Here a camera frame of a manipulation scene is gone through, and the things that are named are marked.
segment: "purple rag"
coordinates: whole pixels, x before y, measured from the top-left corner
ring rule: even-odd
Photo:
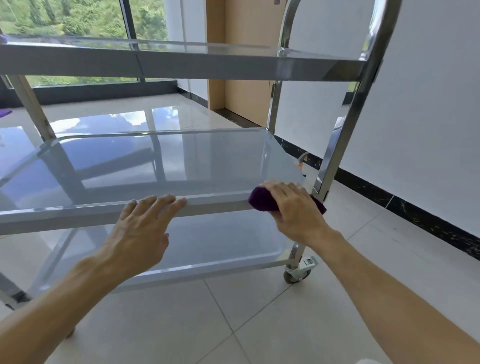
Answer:
[[[327,212],[327,209],[320,201],[313,196],[310,197],[315,202],[322,215]],[[248,198],[248,202],[258,211],[280,211],[272,194],[265,187],[256,187]]]
[[[12,113],[12,110],[0,110],[0,118],[7,116]]]

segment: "white wall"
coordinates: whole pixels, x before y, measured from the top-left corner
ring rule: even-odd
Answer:
[[[205,0],[164,0],[168,38],[206,43]],[[208,100],[207,80],[178,80],[179,87]]]
[[[356,57],[371,9],[371,0],[303,0],[290,46]],[[478,0],[403,1],[384,64],[341,164],[476,236],[479,18]],[[344,85],[285,83],[277,134],[322,157],[345,90]]]

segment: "person's left hand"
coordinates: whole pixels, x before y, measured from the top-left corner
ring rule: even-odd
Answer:
[[[186,204],[172,195],[131,201],[96,257],[119,283],[149,270],[162,260],[168,248],[165,231]]]

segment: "bottom shelf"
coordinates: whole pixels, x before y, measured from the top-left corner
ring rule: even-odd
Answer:
[[[40,295],[79,260],[98,251],[112,228],[105,225],[66,231],[29,293]],[[174,218],[167,232],[170,244],[163,260],[116,291],[286,265],[293,246],[269,214],[255,210]]]

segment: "caster wheel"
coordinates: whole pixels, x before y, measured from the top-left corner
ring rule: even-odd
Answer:
[[[306,278],[310,275],[311,272],[312,272],[311,269],[310,269],[310,270],[307,270],[307,271],[305,272],[304,277],[303,277],[301,280],[306,279]],[[284,272],[284,273],[283,273],[283,279],[284,279],[285,282],[287,282],[288,284],[295,284],[295,283],[301,282],[301,280],[296,279],[296,278],[293,278],[293,276],[292,276],[290,273],[288,273],[288,272]]]
[[[73,336],[73,333],[75,332],[75,329],[72,330],[70,334],[67,335],[66,339],[69,339]]]

